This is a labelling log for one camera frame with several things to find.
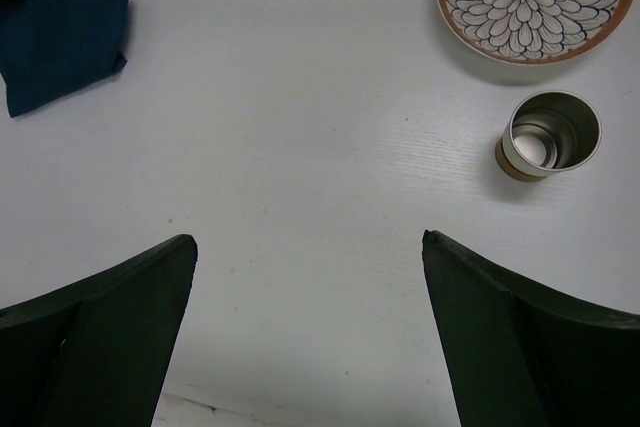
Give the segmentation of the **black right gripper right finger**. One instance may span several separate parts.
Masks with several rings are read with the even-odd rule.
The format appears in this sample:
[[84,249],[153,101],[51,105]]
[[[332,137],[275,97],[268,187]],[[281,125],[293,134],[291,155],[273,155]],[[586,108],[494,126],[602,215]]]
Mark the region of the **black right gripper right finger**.
[[639,317],[564,294],[438,231],[422,259],[463,426],[636,426]]

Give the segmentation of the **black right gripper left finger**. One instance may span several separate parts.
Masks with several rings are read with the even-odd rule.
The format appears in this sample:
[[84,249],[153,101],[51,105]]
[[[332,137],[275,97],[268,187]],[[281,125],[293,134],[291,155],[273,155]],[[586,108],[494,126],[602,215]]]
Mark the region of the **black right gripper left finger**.
[[2,309],[2,425],[151,425],[196,263],[181,234]]

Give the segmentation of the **white cup with cork base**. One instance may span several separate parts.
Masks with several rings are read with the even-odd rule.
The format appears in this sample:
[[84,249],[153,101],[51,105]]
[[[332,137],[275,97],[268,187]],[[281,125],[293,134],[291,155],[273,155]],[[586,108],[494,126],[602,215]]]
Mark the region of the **white cup with cork base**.
[[535,182],[587,163],[600,146],[602,127],[593,106],[565,91],[523,100],[497,141],[495,158],[505,174]]

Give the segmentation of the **dark blue cloth placemat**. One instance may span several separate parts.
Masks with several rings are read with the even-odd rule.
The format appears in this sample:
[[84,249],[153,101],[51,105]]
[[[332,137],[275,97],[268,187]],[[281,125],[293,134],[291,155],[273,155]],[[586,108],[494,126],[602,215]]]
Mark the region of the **dark blue cloth placemat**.
[[1,0],[1,76],[12,118],[119,74],[129,0]]

